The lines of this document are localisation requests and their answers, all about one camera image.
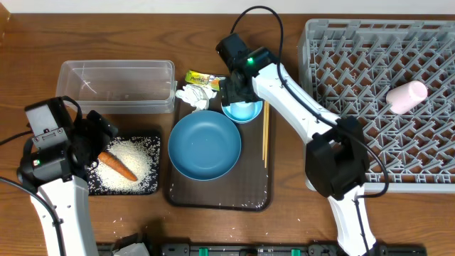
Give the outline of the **pink plastic cup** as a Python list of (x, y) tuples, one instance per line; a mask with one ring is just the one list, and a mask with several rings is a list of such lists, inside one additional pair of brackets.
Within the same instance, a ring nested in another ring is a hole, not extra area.
[(386, 95), (386, 102), (390, 105), (390, 111), (395, 114), (405, 114), (428, 96), (427, 86), (414, 80), (396, 87)]

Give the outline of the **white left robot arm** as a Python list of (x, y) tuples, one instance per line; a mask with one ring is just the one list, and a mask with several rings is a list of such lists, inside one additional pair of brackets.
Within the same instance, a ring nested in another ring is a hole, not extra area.
[(33, 131), (17, 174), (32, 191), (49, 255), (97, 255), (87, 172), (118, 129), (92, 110), (71, 119), (65, 110), (27, 110)]

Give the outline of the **large dark blue plate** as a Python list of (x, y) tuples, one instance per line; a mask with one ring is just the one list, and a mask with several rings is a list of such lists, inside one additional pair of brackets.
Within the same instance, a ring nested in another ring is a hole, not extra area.
[(210, 181), (227, 174), (242, 151), (240, 132), (225, 115), (210, 110), (179, 120), (168, 140), (173, 167), (196, 181)]

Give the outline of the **light blue plastic cup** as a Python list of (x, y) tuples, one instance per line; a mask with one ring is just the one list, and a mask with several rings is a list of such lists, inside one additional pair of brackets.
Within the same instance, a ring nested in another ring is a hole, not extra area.
[(253, 102), (236, 102), (230, 105), (230, 112), (234, 119), (247, 121), (255, 113), (255, 104)]

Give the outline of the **small light blue saucer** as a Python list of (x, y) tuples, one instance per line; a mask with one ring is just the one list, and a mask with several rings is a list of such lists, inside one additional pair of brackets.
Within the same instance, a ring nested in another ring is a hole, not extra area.
[(236, 102), (222, 107), (222, 111), (232, 121), (238, 124), (246, 124), (259, 116), (262, 106), (262, 101)]

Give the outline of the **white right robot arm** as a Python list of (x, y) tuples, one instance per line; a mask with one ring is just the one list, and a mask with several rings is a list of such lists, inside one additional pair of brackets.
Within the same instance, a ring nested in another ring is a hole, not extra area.
[(365, 173), (373, 150), (360, 123), (324, 109), (297, 85), (266, 49), (218, 45), (230, 77), (220, 89), (223, 104), (264, 100), (285, 118), (306, 146), (307, 181), (328, 199), (337, 241), (348, 255), (369, 255), (377, 245), (365, 209)]

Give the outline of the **orange carrot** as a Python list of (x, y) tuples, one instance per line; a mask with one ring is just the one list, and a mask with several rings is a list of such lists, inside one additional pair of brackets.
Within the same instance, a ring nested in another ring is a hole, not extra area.
[(115, 156), (108, 152), (101, 152), (98, 155), (98, 159), (117, 173), (130, 181), (137, 181), (137, 177)]

